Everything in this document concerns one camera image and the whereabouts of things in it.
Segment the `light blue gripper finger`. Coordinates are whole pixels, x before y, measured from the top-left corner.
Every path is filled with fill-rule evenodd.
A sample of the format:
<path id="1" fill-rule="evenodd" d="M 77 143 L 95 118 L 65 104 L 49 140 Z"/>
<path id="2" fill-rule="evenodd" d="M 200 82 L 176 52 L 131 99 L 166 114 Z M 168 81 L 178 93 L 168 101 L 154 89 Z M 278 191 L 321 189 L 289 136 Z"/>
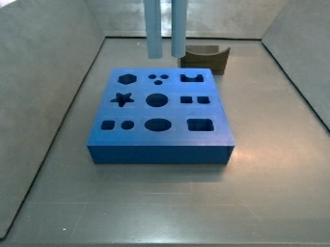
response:
<path id="1" fill-rule="evenodd" d="M 163 57 L 160 0 L 143 0 L 147 50 L 150 59 Z"/>
<path id="2" fill-rule="evenodd" d="M 171 55 L 186 55 L 187 0 L 171 0 Z"/>

